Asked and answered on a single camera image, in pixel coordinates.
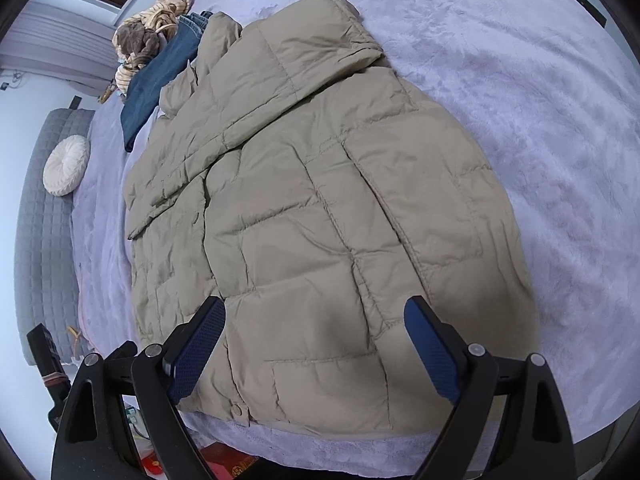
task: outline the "black device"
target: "black device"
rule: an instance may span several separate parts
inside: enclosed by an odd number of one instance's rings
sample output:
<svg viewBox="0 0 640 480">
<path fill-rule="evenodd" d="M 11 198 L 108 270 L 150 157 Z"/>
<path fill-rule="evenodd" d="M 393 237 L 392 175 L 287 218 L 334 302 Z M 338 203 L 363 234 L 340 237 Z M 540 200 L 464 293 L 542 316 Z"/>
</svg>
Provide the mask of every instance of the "black device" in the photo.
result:
<svg viewBox="0 0 640 480">
<path fill-rule="evenodd" d="M 65 401 L 71 392 L 71 381 L 60 364 L 60 356 L 51 333 L 42 323 L 27 334 L 27 341 L 44 385 L 53 399 L 49 423 L 54 431 L 57 431 Z"/>
<path fill-rule="evenodd" d="M 128 341 L 106 359 L 90 354 L 66 399 L 60 401 L 59 390 L 50 389 L 56 403 L 50 422 L 58 432 L 52 480 L 148 478 L 129 431 L 122 395 L 137 397 L 169 480 L 217 480 L 194 446 L 176 404 L 193 391 L 224 324 L 223 301 L 208 298 L 190 322 L 177 326 L 163 345 L 150 345 L 138 354 L 136 345 Z M 566 413 L 541 355 L 520 361 L 493 357 L 479 344 L 467 345 L 420 296 L 406 302 L 404 324 L 437 392 L 453 405 L 414 480 L 464 478 L 494 396 L 506 396 L 506 406 L 482 479 L 577 478 Z M 39 367 L 41 362 L 52 361 L 41 369 L 48 374 L 62 367 L 50 339 L 43 345 L 43 333 L 44 327 L 37 327 L 29 341 L 34 353 L 46 354 L 36 357 Z"/>
</svg>

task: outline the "gray quilted headboard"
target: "gray quilted headboard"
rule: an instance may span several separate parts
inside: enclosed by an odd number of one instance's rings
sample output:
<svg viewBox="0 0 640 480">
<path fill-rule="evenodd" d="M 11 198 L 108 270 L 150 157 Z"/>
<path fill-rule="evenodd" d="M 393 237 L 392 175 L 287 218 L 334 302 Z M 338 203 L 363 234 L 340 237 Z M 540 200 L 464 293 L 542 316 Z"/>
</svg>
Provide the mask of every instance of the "gray quilted headboard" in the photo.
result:
<svg viewBox="0 0 640 480">
<path fill-rule="evenodd" d="M 39 323 L 51 332 L 63 363 L 88 353 L 86 342 L 80 339 L 75 343 L 67 329 L 78 329 L 78 280 L 70 227 L 72 195 L 49 194 L 42 184 L 42 172 L 60 140 L 71 135 L 86 137 L 93 116 L 91 110 L 53 110 L 40 131 L 24 179 L 15 237 L 14 285 L 20 342 L 30 365 L 35 362 L 26 335 Z"/>
</svg>

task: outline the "bed sheet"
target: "bed sheet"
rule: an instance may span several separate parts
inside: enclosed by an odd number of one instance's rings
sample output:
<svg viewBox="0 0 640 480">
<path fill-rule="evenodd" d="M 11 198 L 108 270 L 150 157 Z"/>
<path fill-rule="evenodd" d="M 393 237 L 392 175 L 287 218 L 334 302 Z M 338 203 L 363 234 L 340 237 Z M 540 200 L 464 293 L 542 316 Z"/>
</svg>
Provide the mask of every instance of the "bed sheet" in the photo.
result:
<svg viewBox="0 0 640 480">
<path fill-rule="evenodd" d="M 91 156 L 74 192 L 71 236 L 80 289 L 82 336 L 107 355 L 127 340 L 137 343 L 131 306 L 130 242 L 124 236 L 124 180 L 146 146 L 159 108 L 139 132 L 131 154 L 122 142 L 123 102 L 113 94 L 94 115 L 88 134 Z"/>
<path fill-rule="evenodd" d="M 246 25 L 294 1 L 195 0 L 193 10 Z M 610 424 L 640 399 L 640 76 L 575 0 L 349 1 L 398 73 L 476 138 L 506 188 L 542 316 L 541 352 L 574 440 Z M 126 295 L 115 296 L 123 306 L 111 315 L 102 302 L 95 327 L 108 327 L 105 341 L 117 346 L 132 328 Z M 245 452 L 363 476 L 413 473 L 435 439 L 332 442 L 184 418 Z M 488 428 L 472 468 L 494 434 Z"/>
</svg>

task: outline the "cable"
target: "cable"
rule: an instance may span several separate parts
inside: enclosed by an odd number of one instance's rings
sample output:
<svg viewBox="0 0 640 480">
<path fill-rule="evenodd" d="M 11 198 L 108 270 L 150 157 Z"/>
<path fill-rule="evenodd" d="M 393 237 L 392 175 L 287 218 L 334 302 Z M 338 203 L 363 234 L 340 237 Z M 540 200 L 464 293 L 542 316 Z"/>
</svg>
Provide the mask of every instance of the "cable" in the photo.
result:
<svg viewBox="0 0 640 480">
<path fill-rule="evenodd" d="M 17 88 L 21 88 L 24 86 L 24 82 L 27 81 L 27 78 L 24 77 L 25 72 L 21 72 L 20 70 L 14 70 L 14 73 L 11 74 L 11 83 L 17 83 L 17 84 L 10 84 L 10 83 L 3 83 L 6 85 L 6 88 L 12 88 L 12 89 L 17 89 Z M 2 74 L 0 73 L 0 77 L 9 77 L 8 74 Z"/>
<path fill-rule="evenodd" d="M 148 436 L 144 436 L 142 433 L 140 433 L 140 430 L 136 428 L 135 424 L 132 424 L 131 427 L 133 428 L 133 431 L 135 431 L 138 434 L 138 436 L 144 438 L 145 440 L 151 440 Z"/>
</svg>

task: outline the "beige puffer jacket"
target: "beige puffer jacket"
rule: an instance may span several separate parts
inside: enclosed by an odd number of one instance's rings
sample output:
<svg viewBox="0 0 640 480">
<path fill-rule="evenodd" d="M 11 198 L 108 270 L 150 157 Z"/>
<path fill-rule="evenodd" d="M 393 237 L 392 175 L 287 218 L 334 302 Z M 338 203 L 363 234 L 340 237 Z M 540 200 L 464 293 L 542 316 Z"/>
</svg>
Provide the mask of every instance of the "beige puffer jacket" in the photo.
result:
<svg viewBox="0 0 640 480">
<path fill-rule="evenodd" d="M 346 0 L 240 35 L 211 18 L 127 181 L 140 339 L 218 295 L 225 332 L 182 408 L 327 437 L 439 428 L 450 406 L 404 329 L 409 297 L 495 354 L 536 349 L 503 187 Z"/>
</svg>

